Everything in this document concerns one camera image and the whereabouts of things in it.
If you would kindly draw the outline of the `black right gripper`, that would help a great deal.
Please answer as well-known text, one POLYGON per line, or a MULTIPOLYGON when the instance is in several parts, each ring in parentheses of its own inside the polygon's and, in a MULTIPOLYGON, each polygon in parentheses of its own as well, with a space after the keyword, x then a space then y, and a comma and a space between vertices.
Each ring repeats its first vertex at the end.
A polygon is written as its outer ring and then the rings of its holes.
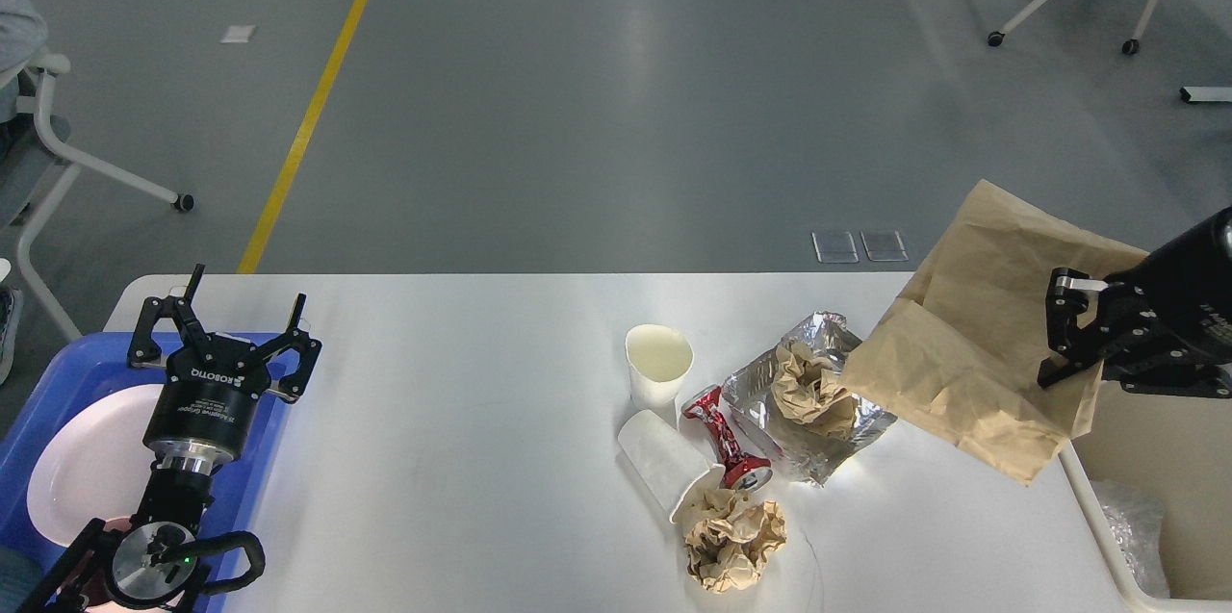
POLYGON ((1052 388, 1117 355, 1168 363, 1129 371, 1105 363, 1103 377, 1133 395, 1230 399, 1231 209, 1199 222, 1131 270, 1094 278, 1052 270, 1044 292, 1050 355, 1039 387, 1052 388))

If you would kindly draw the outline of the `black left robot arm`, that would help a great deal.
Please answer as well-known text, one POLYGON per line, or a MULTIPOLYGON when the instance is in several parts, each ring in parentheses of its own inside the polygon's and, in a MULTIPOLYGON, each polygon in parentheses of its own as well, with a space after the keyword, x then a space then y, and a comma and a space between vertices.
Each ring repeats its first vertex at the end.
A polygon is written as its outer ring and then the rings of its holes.
POLYGON ((161 371, 142 446, 150 476, 124 531, 92 518, 18 604, 21 612, 84 612, 94 579, 132 611, 190 612, 202 597, 251 585, 266 567, 251 531, 201 535, 213 503, 213 478, 241 459, 264 396, 297 403, 322 342, 302 327, 306 294, 297 294, 282 334, 251 343, 208 332, 193 313, 205 267, 181 294, 142 302, 126 355, 132 369, 161 371))

